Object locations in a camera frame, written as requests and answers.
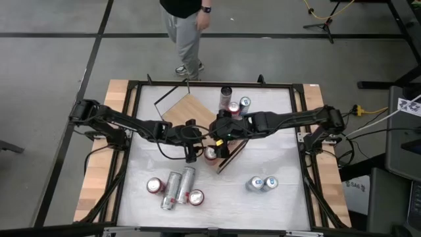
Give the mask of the black metal table frame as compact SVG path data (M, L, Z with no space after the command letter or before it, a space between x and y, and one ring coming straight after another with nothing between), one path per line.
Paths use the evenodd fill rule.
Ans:
M241 83L225 83L225 82L189 82L188 79L185 79L181 82L177 82L174 83L174 87L180 87L180 86L189 86L190 84L193 84L193 86L199 86L199 87L224 87L224 86L229 86L229 87L234 87L234 88L257 88L259 86L263 87L263 88L278 88L278 89L293 89L294 86L298 86L298 84L264 84L264 79L262 75L259 75L258 81L254 84L241 84ZM83 134L84 136L88 137L91 140L96 139L95 136L103 136L100 134L96 134L95 131L88 131L85 134ZM128 135L125 141L125 145L126 148L123 150L116 150L113 149L107 142L107 145L105 147L101 147L98 149L95 149L93 151L91 151L90 153L88 153L86 160L85 160L85 171L87 169L87 165L88 165L88 161L89 161L89 157L91 154L95 153L96 151L100 151L102 149L112 149L113 150L113 155L116 155L118 152L120 151L124 151L126 152L126 154L128 154ZM302 148L302 143L299 143L300 147L299 147L299 151ZM304 156L304 153L308 153L308 152L302 152L300 151L300 158L301 156ZM312 152L310 152L310 156L311 157L315 157L317 154L321 153L320 151L314 150ZM162 155L164 155L167 159L170 160L181 160L180 158L173 158L173 157L167 157L164 153L162 153ZM103 207L108 204L108 200L111 197L111 194L114 192L114 190L116 189L117 186L120 185L120 183L122 182L122 179L124 178L125 172L126 172L126 167L127 164L126 163L122 163L122 166L120 167L118 173L116 174L116 176L114 177L114 179L111 181L110 184L107 184L108 186L106 186L106 189L104 191L104 194L99 198L99 201L93 206L93 208L89 211L89 213L86 215L86 217L84 217L80 222L84 222L84 223L92 223L94 221L94 219L96 218L96 216L98 216L98 214L101 212L101 210L103 209ZM329 220L332 222L332 224L335 226L335 228L348 228L345 223L343 223L339 217L334 214L333 209L328 205L328 202L324 199L324 197L322 196L322 192L318 190L316 184L310 179L309 173L307 170L303 171L303 176L304 176L304 181L306 182L306 185L308 187L308 189L310 189L313 192L313 195L315 196L315 198L318 200L318 204L320 206L320 208L323 210L323 212L325 212L325 215L327 216L327 218L329 218Z

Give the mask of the white printed marker card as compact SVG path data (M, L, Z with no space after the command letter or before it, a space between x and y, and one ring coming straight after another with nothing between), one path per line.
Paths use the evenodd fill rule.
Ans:
M402 112L421 117L421 103L417 101L409 101L399 98L397 102L397 109Z

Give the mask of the black chair base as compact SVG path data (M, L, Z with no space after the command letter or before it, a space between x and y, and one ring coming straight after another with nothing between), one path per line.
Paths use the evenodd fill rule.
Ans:
M24 148L18 147L17 145L10 144L9 142L0 140L0 151L11 151L14 153L22 153L24 151Z

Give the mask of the grey bin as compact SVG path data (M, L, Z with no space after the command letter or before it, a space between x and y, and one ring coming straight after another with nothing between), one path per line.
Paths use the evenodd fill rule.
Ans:
M407 223L412 182L383 169L373 168L366 229L391 234L394 226Z

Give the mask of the black front frame rail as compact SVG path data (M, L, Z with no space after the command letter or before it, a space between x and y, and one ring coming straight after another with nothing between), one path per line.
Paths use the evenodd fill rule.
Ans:
M390 234L363 232L352 228L312 227L310 230L252 230L229 228L159 228L149 226L114 226L112 223L74 223L58 226L41 226L0 230L0 237L86 237L118 232L179 232L206 234L217 237L221 234L262 234L295 237L414 237L403 226L394 226Z

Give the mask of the black desk leg frame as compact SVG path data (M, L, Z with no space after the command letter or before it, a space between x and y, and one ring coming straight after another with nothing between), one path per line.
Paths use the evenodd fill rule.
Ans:
M362 90L387 90L392 86L411 86L412 81L421 76L421 53L417 50L415 39L410 35L409 28L405 26L392 0L355 0L354 3L386 4L399 29L398 34L332 34L331 42L334 40L404 40L410 47L417 65L392 82L381 81L358 81L357 88Z

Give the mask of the white printed box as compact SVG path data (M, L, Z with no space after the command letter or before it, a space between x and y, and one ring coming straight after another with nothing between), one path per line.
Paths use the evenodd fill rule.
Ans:
M367 215L370 197L370 177L360 176L344 181L342 185L348 210Z

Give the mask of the person's hand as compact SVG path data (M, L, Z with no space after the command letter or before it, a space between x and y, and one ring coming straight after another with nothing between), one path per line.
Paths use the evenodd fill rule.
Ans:
M211 16L209 13L199 11L197 14L197 29L198 31L206 30L211 21Z

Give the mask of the black tripod stand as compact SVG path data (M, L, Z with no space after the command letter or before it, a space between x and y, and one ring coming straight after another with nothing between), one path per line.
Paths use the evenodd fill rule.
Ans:
M339 14L341 12L341 10L337 11L339 4L342 2L342 0L334 0L334 2L336 2L335 7L332 9L332 11L330 12L330 14L328 16L317 16L314 13L314 9L309 5L309 2L307 0L303 0L306 8L307 8L307 13L311 16L313 16L315 19L317 20L322 20L323 23L318 23L318 24L307 24L303 26L303 29L309 30L309 29L319 29L322 32L326 33L327 37L328 37L328 41L331 44L334 44L334 39L332 36L332 33L330 31L330 24L333 22L333 17L336 16L337 14Z

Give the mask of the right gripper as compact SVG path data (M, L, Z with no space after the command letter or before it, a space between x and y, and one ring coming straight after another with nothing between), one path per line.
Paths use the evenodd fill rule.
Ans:
M249 139L252 135L251 124L247 118L234 118L231 112L219 110L216 119L209 125L209 136L214 140ZM230 141L216 141L216 157L230 157Z

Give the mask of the dark keypad device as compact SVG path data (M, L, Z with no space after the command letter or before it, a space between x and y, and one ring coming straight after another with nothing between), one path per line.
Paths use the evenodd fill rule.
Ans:
M421 182L411 184L407 222L421 232Z

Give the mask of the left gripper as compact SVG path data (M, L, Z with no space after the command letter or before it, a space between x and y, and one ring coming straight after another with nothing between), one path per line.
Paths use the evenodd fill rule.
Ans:
M200 144L202 140L202 133L200 129L196 127L196 120L188 120L184 125L178 125L170 129L171 144L187 146L186 163L194 163L197 161L198 149L193 144Z

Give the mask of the grey equipment case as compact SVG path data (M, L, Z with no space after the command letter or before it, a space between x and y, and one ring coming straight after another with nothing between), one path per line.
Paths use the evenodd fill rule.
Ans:
M385 167L390 172L421 182L421 155L404 150L401 145L421 138L421 117L397 109L398 99L406 99L404 89L389 89Z

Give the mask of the blue Red Bull can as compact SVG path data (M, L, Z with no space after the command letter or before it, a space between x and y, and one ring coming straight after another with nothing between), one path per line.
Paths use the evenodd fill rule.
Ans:
M252 176L248 181L245 183L246 190L250 192L260 192L264 185L264 181L259 176Z
M243 96L239 101L239 114L245 115L248 113L251 105L251 99L247 96Z
M274 176L268 176L263 180L262 192L269 192L278 187L278 179Z

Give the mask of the black flat device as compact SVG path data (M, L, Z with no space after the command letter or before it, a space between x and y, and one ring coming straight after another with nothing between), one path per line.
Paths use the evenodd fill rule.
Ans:
M415 154L421 155L421 138L413 140L411 142L406 142L401 145L401 148Z

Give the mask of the white table cover sheet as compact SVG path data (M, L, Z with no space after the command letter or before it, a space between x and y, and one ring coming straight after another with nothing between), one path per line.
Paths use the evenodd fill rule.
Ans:
M183 228L229 228L253 230L308 230L296 131L292 128L251 140L220 173L197 160L195 188L205 195L199 206L176 204L161 209L162 196L150 194L146 183L152 177L166 180L170 172L181 172L186 163L183 149L148 142L134 134L124 181L118 225ZM245 183L252 176L278 179L269 192L250 192Z

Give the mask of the person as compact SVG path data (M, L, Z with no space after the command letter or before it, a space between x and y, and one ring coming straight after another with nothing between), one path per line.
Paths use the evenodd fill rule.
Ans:
M159 3L168 37L176 45L182 62L175 69L176 74L198 80L204 66L199 59L202 31L197 29L197 14L203 11L211 15L212 0L159 0Z

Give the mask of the yellow power plug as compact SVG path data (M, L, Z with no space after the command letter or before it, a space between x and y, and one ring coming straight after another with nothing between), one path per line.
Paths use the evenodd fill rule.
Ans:
M355 115L355 116L358 116L358 117L361 117L363 115L375 115L375 114L379 114L379 113L382 113L382 112L384 112L386 110L388 110L387 107L378 109L376 111L366 111L360 105L354 105L353 106L353 109L351 111L351 114L352 115Z

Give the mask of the tall silver Celsius can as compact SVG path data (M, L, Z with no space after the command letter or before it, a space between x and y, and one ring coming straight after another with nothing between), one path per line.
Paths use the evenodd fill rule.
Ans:
M228 105L231 102L232 98L232 88L229 86L224 86L220 90L220 101L219 101L219 109L228 109Z
M195 172L196 170L193 167L184 167L176 197L176 201L178 203L187 203L190 191L192 190L194 184Z
M180 173L170 172L161 202L161 209L171 210L174 208L181 178L182 175Z

